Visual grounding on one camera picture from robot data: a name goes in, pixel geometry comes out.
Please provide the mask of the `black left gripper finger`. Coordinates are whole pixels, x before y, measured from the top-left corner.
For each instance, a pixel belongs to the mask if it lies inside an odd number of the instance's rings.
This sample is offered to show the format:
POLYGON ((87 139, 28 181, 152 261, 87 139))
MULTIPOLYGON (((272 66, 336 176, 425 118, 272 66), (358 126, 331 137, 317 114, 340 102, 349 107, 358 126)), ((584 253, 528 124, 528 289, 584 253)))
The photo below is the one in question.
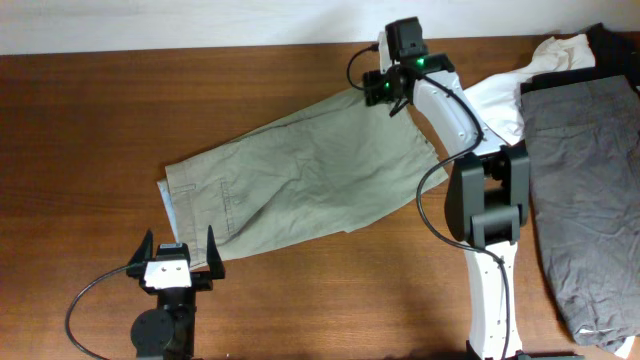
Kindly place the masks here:
POLYGON ((206 262, 209 266, 209 273, 212 279, 224 279, 225 267, 218 252, 213 228, 211 225, 207 229, 207 253, 206 262))
POLYGON ((149 261, 153 254, 153 233, 148 229, 134 254, 130 258, 128 264, 142 264, 149 261))

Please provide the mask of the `khaki green shorts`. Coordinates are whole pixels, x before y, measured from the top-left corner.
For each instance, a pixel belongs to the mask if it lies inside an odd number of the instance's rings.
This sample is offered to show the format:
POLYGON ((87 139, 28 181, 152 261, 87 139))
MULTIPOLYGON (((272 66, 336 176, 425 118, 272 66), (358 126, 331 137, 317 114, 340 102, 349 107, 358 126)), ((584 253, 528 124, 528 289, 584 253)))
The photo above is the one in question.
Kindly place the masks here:
POLYGON ((414 201, 438 162, 408 111, 368 107, 345 90, 166 167, 170 225, 191 265, 212 233, 222 259, 278 250, 366 227, 414 201))

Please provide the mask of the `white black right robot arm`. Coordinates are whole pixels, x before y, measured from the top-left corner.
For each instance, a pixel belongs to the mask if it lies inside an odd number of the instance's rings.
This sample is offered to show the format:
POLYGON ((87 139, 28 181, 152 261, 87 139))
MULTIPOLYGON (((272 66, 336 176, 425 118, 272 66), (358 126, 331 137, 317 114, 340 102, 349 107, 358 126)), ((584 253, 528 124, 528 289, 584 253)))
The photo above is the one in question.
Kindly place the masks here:
POLYGON ((390 103, 394 113, 413 105, 432 124, 448 156, 427 179, 451 168, 443 242, 463 251, 472 305, 467 352, 473 359, 522 356, 516 319, 514 263, 528 217, 530 162, 524 144, 510 146, 481 121, 444 54, 382 54, 380 67, 363 76, 368 105, 390 103))

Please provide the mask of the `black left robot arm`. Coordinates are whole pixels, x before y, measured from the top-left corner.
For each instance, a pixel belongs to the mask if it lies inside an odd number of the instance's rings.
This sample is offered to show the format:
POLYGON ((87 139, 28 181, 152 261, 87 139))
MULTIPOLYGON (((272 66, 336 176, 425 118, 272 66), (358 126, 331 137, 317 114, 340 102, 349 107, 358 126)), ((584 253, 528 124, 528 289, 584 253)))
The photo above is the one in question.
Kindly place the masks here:
POLYGON ((190 263, 187 244, 161 244, 154 248, 152 232, 145 234, 129 260, 126 274, 156 298, 156 307, 141 313, 131 327, 131 342, 138 359, 194 357, 196 294, 211 291, 213 282, 226 276, 212 229, 207 230, 208 268, 192 271, 190 263))

